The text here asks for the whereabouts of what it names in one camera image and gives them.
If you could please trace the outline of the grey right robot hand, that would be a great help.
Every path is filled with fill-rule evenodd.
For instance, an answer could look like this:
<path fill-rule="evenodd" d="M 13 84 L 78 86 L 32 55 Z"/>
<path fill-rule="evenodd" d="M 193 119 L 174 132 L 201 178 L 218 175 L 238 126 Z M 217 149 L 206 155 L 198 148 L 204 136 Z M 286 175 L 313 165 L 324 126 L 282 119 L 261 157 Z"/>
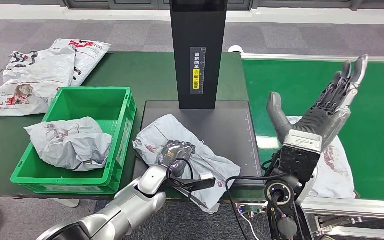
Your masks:
<path fill-rule="evenodd" d="M 282 110 L 280 94 L 270 92 L 266 110 L 279 142 L 283 144 L 289 131 L 295 130 L 321 136 L 322 151 L 330 145 L 351 115 L 350 105 L 359 92 L 368 62 L 367 54 L 361 55 L 353 64 L 349 60 L 343 62 L 341 71 L 333 75 L 316 102 L 295 124 L 289 122 Z"/>

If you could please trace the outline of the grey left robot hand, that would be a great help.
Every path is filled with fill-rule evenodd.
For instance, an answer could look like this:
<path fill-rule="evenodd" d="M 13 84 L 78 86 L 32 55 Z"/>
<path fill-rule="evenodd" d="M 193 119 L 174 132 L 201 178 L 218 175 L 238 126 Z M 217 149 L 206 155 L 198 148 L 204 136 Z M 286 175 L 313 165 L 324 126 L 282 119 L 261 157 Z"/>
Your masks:
<path fill-rule="evenodd" d="M 157 156 L 159 165 L 167 167 L 174 177 L 180 178 L 187 166 L 190 157 L 195 153 L 196 146 L 190 142 L 169 140 Z"/>

